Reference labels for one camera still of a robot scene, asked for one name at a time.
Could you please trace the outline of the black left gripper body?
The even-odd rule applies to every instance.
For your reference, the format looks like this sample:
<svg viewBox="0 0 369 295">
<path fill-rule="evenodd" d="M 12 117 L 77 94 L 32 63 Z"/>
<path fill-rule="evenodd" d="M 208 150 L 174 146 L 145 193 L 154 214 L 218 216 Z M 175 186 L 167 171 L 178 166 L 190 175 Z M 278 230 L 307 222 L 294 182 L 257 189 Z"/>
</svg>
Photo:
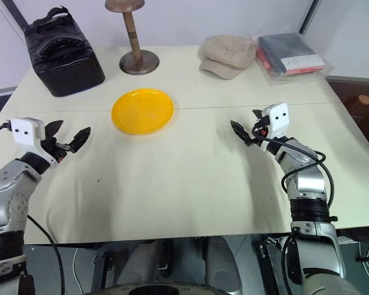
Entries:
<svg viewBox="0 0 369 295">
<path fill-rule="evenodd" d="M 67 153 L 72 152 L 73 149 L 69 144 L 61 144 L 53 136 L 41 141 L 43 149 L 42 158 L 48 163 L 60 163 Z"/>
</svg>

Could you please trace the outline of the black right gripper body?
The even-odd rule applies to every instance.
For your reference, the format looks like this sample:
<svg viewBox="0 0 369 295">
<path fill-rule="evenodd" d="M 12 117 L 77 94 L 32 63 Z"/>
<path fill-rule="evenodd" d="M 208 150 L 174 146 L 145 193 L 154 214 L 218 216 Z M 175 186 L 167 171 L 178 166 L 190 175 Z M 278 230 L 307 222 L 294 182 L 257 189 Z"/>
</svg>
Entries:
<svg viewBox="0 0 369 295">
<path fill-rule="evenodd" d="M 270 124 L 269 116 L 264 116 L 254 124 L 252 135 L 255 137 L 258 147 L 263 143 L 263 139 L 268 135 L 268 125 Z"/>
</svg>

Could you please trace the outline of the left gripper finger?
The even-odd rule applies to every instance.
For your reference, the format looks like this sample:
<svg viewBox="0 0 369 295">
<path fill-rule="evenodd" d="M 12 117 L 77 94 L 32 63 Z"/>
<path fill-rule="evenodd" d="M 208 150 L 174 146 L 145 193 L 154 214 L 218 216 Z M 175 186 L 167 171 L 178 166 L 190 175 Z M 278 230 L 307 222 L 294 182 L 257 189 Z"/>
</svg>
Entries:
<svg viewBox="0 0 369 295">
<path fill-rule="evenodd" d="M 48 123 L 44 127 L 46 139 L 53 138 L 56 135 L 56 133 L 59 131 L 63 123 L 64 123 L 63 120 L 56 120 L 56 121 Z"/>
<path fill-rule="evenodd" d="M 86 143 L 90 136 L 91 128 L 87 127 L 80 130 L 70 142 L 69 147 L 72 153 L 76 153 Z"/>
</svg>

